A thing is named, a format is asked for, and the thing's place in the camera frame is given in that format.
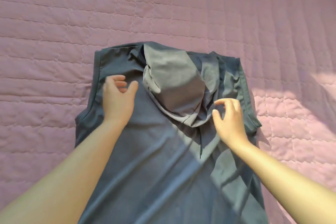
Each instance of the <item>pink quilt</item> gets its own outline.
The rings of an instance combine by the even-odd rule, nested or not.
[[[94,51],[135,41],[240,57],[260,147],[336,190],[336,0],[0,0],[0,209],[73,149]]]

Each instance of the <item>bed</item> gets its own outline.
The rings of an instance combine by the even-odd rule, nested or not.
[[[94,51],[137,41],[240,57],[259,147],[336,191],[335,39],[336,0],[0,0],[0,209],[73,150]]]

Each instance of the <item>hood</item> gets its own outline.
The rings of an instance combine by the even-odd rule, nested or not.
[[[153,42],[143,47],[143,84],[161,111],[193,128],[207,122],[218,99],[217,58]]]

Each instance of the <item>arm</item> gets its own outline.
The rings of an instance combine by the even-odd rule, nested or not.
[[[222,141],[236,153],[260,178],[265,187],[298,224],[336,223],[336,193],[306,178],[253,144],[245,134],[240,103],[220,99],[226,113],[222,120],[213,111],[216,130]]]
[[[137,82],[107,77],[104,121],[59,166],[0,213],[0,223],[77,223],[124,126],[132,115]]]

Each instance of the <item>gray garment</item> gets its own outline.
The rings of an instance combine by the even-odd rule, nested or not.
[[[96,52],[76,146],[102,123],[102,87],[113,74],[139,82],[134,112],[79,223],[268,223],[258,178],[211,119],[215,100],[238,99],[255,142],[261,124],[239,59],[153,42]]]

